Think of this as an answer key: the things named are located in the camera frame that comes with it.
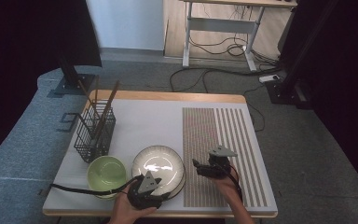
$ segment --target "light green bowl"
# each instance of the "light green bowl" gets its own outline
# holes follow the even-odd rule
[[[89,165],[87,181],[91,190],[106,191],[118,189],[127,182],[126,168],[119,159],[111,156],[102,156]],[[111,199],[115,195],[97,197]]]

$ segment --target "desk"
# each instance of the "desk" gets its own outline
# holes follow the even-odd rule
[[[100,99],[108,98],[109,94],[110,91],[98,91]],[[150,215],[151,217],[233,217],[224,202],[217,203],[221,195],[209,193],[213,192],[213,183],[205,177],[196,175],[196,169],[192,166],[192,158],[199,161],[206,161],[208,158],[207,149],[210,147],[202,146],[207,142],[212,146],[223,145],[239,154],[239,157],[231,162],[240,173],[244,204],[247,204],[250,214],[253,217],[277,216],[277,206],[243,96],[118,91],[112,102],[112,108],[117,122],[109,155],[120,158],[126,165],[127,171],[131,170],[136,154],[153,145],[173,148],[184,161],[186,168],[184,189],[176,197],[163,203],[156,213]],[[204,119],[195,119],[197,115],[206,115],[202,111],[212,111],[216,120],[219,120],[216,125],[220,128],[215,132],[219,134],[217,137],[207,137],[207,140],[197,141],[198,143],[194,140],[188,141],[189,139],[186,138],[188,132],[205,129],[205,126],[202,126],[205,123],[200,122]],[[208,133],[213,133],[212,129],[213,127],[207,129]],[[197,139],[201,139],[201,136],[206,134],[199,133]],[[69,188],[87,189],[86,172],[89,165],[81,160],[74,149],[75,139],[76,134],[63,158],[54,183]],[[193,151],[188,151],[195,144],[198,145],[193,148],[197,149],[199,156],[191,154]],[[113,201],[51,189],[43,206],[43,213],[48,216],[108,217],[112,206]]]
[[[246,61],[249,64],[251,71],[255,71],[255,62],[252,50],[252,45],[255,42],[258,27],[260,26],[261,18],[263,17],[265,7],[296,7],[295,0],[292,2],[277,1],[277,0],[181,0],[189,3],[187,10],[186,22],[186,42],[183,50],[183,67],[189,67],[189,38],[191,30],[198,31],[212,31],[224,33],[249,34],[249,42],[243,46]],[[195,18],[191,16],[193,3],[207,3],[207,4],[222,4],[222,5],[237,5],[260,7],[257,19],[255,21],[233,21],[233,20],[218,20],[210,18]]]

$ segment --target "human arm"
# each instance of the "human arm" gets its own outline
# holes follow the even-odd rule
[[[233,168],[231,169],[231,175],[236,177],[236,179],[238,179]],[[237,188],[235,184],[232,182],[232,180],[227,176],[223,179],[214,179],[214,178],[210,178],[210,179],[215,183],[220,193],[226,199],[226,202],[231,208],[232,214],[234,215],[237,223],[254,224],[254,221],[251,215],[249,214],[249,212],[246,210],[245,206],[243,205],[240,196],[237,192]]]
[[[149,207],[143,210],[132,207],[127,198],[129,188],[130,186],[127,186],[123,192],[120,192],[115,198],[115,205],[108,224],[132,224],[136,219],[156,212],[156,207]]]

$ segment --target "dish rack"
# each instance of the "dish rack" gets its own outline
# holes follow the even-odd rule
[[[109,101],[92,102],[82,115],[76,130],[75,149],[90,163],[109,152],[116,118]]]

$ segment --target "power strip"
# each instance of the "power strip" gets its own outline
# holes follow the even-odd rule
[[[267,81],[278,81],[279,79],[281,78],[278,77],[277,75],[272,75],[272,76],[260,77],[258,81],[260,81],[261,83],[265,83]]]

